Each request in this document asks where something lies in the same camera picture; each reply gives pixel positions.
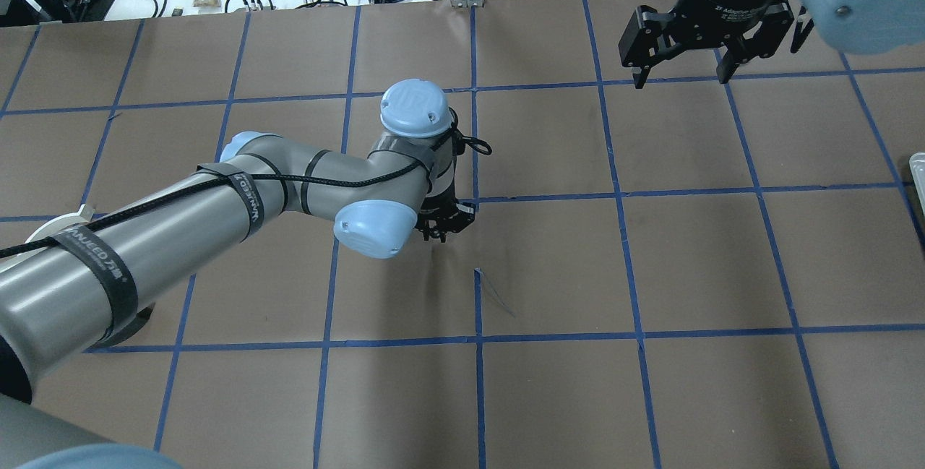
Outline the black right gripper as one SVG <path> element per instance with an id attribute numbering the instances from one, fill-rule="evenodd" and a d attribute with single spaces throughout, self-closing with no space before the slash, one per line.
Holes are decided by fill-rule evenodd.
<path id="1" fill-rule="evenodd" d="M 619 41 L 621 64 L 640 90 L 664 61 L 725 48 L 716 74 L 726 84 L 740 65 L 776 54 L 796 18 L 789 0 L 677 0 L 668 12 L 640 5 Z"/>

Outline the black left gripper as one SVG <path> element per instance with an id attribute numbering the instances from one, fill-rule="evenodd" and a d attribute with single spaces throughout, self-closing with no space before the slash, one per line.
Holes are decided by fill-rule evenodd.
<path id="1" fill-rule="evenodd" d="M 464 202 L 456 195 L 455 182 L 443 192 L 427 196 L 423 201 L 416 223 L 424 241 L 445 242 L 449 234 L 459 234 L 476 219 L 477 206 Z"/>

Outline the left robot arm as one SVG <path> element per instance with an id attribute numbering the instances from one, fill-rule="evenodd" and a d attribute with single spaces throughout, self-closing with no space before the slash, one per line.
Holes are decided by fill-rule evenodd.
<path id="1" fill-rule="evenodd" d="M 332 223 L 340 244 L 390 259 L 413 230 L 445 241 L 475 220 L 457 199 L 456 163 L 488 143 L 463 135 L 433 82 L 382 96 L 383 132 L 364 158 L 244 131 L 214 163 L 161 192 L 92 219 L 55 218 L 2 251 L 2 466 L 175 468 L 150 448 L 112 442 L 33 407 L 38 382 L 87 348 L 116 346 L 181 279 L 285 212 Z"/>

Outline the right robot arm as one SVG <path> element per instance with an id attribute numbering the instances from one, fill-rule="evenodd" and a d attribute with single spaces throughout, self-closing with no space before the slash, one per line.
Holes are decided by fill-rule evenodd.
<path id="1" fill-rule="evenodd" d="M 790 29 L 793 52 L 813 31 L 846 54 L 888 52 L 923 41 L 923 0 L 677 0 L 668 12 L 641 5 L 618 50 L 641 88 L 664 61 L 724 48 L 716 73 L 725 84 L 740 65 L 776 54 Z"/>

